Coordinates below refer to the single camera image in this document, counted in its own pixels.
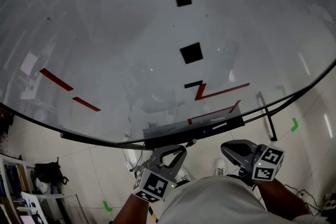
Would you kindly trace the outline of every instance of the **person's arm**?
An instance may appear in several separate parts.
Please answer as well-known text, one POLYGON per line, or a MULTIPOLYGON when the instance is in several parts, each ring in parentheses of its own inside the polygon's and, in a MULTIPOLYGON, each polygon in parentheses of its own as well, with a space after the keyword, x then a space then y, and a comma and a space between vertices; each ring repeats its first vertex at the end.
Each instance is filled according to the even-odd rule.
POLYGON ((146 224, 149 203, 131 194, 113 224, 146 224))
POLYGON ((253 182, 258 186, 269 212, 291 221, 296 217, 309 215, 305 202, 276 179, 253 182))

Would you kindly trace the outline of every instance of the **white shoe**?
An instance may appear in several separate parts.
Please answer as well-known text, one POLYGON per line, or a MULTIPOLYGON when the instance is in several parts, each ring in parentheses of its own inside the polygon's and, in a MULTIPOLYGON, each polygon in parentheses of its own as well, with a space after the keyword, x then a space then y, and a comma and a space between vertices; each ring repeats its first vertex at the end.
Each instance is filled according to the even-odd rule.
POLYGON ((217 159, 215 164, 215 176, 225 176, 226 163, 223 159, 217 159))
POLYGON ((178 182, 181 182, 181 181, 191 181, 191 178, 190 178, 190 175, 188 173, 188 171, 186 170, 186 168, 184 167, 181 167, 179 172, 177 173, 177 180, 178 182))

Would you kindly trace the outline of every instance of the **black curved frame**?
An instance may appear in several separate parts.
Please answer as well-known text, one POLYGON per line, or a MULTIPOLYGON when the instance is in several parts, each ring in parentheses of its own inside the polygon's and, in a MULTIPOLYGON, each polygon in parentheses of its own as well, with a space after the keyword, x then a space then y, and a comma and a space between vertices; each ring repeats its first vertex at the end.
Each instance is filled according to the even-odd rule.
POLYGON ((272 103, 269 104, 265 104, 265 102, 263 101, 263 104, 265 104, 262 107, 259 107, 257 109, 251 110, 249 112, 245 112, 243 114, 241 114, 240 116, 236 116, 232 119, 228 119, 228 120, 223 120, 220 122, 216 122, 215 124, 212 125, 207 125, 205 127, 200 127, 197 129, 193 129, 190 131, 185 131, 185 132, 180 132, 180 133, 176 133, 176 134, 172 134, 172 135, 168 135, 168 136, 160 136, 160 137, 156 137, 156 138, 150 138, 150 139, 141 139, 141 140, 131 140, 131 141, 127 141, 127 142, 120 142, 120 143, 113 143, 113 142, 109 142, 109 141, 104 141, 104 140, 100 140, 100 139, 95 139, 95 138, 90 138, 87 136, 83 136, 82 134, 78 134, 78 133, 74 133, 74 132, 67 132, 52 126, 49 126, 47 124, 38 122, 34 119, 31 119, 21 113, 18 113, 16 111, 14 111, 13 109, 7 107, 6 105, 0 103, 0 106, 3 107, 4 109, 11 111, 12 113, 14 113, 15 115, 31 121, 35 124, 38 124, 40 126, 43 126, 45 128, 60 132, 60 136, 62 138, 68 139, 68 140, 72 140, 72 141, 76 141, 76 142, 81 142, 81 143, 87 143, 87 144, 92 144, 92 145, 98 145, 98 146, 108 146, 108 147, 116 147, 116 148, 124 148, 124 149, 130 149, 130 150, 154 150, 158 147, 161 146, 167 146, 170 144, 182 144, 182 143, 188 143, 190 141, 192 141, 193 139, 199 140, 199 139, 203 139, 206 137, 210 137, 219 133, 224 133, 227 132, 229 130, 244 126, 246 123, 249 123, 251 121, 260 119, 264 116, 266 116, 269 120, 270 123, 270 127, 271 127, 271 131, 273 134, 273 137, 271 138, 272 141, 276 141, 277 137, 275 134, 275 130, 273 127, 273 123, 271 120, 271 117, 275 114, 277 114, 278 112, 280 112, 282 109, 286 108, 287 106, 289 106, 290 104, 292 104, 293 102, 295 102, 296 100, 298 100, 301 96, 303 96, 305 93, 307 93, 310 89, 312 89, 317 83, 319 83, 334 67, 336 66, 336 59, 333 61, 333 63, 331 63, 331 65, 329 65, 326 70, 319 75, 315 81, 313 81, 311 84, 309 84, 308 86, 306 86, 305 88, 292 93, 286 97, 283 97, 277 101, 274 101, 272 103), (284 104, 280 105, 278 108, 273 109, 271 111, 268 110, 268 107, 275 105, 277 103, 280 103, 284 100, 287 100, 284 104), (249 120, 243 120, 243 116, 247 116, 250 115, 252 113, 258 112, 260 110, 265 110, 266 112, 264 114, 261 114, 259 116, 256 116, 254 118, 251 118, 249 120), (218 126, 220 124, 223 123, 227 123, 226 125, 219 127, 215 130, 212 130, 211 132, 209 132, 209 128, 211 127, 215 127, 218 126))

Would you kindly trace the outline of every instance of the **tile floor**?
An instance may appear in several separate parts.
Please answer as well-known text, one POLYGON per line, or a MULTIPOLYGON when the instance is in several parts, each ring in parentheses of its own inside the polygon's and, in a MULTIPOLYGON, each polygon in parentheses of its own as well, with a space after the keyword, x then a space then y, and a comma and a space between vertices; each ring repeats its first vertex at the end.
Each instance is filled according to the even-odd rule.
MULTIPOLYGON (((276 145, 285 149, 285 159, 277 178, 284 184, 305 188, 319 204, 323 195, 336 188, 336 75, 329 73, 316 87, 296 103, 273 117, 278 135, 276 145), (299 127, 292 132, 292 118, 299 127)), ((188 148, 184 166, 195 178, 213 173, 215 160, 223 157, 219 146, 232 139, 250 139, 269 144, 269 126, 259 119, 245 126, 198 141, 188 148)), ((8 144, 3 151, 21 154, 33 162, 50 162, 59 157, 63 175, 69 178, 65 194, 76 193, 89 223, 108 223, 113 220, 129 196, 134 178, 124 166, 122 150, 93 146, 62 139, 57 132, 15 117, 9 130, 8 144), (112 212, 107 212, 103 200, 112 212)), ((228 173, 237 167, 227 162, 228 173)), ((303 199, 311 201, 307 195, 303 199)), ((74 223, 85 223, 76 199, 66 200, 74 223)), ((160 217, 162 204, 153 206, 160 217)), ((148 216, 148 223, 153 220, 148 216)))

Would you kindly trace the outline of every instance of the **green tape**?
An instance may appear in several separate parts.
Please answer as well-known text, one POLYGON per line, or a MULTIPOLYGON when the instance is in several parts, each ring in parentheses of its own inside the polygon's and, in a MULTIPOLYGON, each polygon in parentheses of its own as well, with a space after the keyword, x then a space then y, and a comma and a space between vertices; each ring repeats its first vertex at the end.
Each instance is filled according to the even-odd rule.
POLYGON ((104 204, 104 207, 105 207, 105 209, 106 209, 107 212, 112 212, 112 211, 113 211, 113 209, 110 208, 110 207, 107 205, 107 202, 106 202, 106 201, 103 201, 103 204, 104 204))
POLYGON ((285 87, 284 86, 282 86, 282 85, 277 86, 277 90, 282 91, 283 96, 286 96, 286 91, 285 91, 285 87))
POLYGON ((293 123, 294 123, 294 126, 292 127, 292 132, 294 132, 299 127, 299 124, 298 124, 298 122, 296 121, 295 118, 292 118, 292 120, 293 120, 293 123))

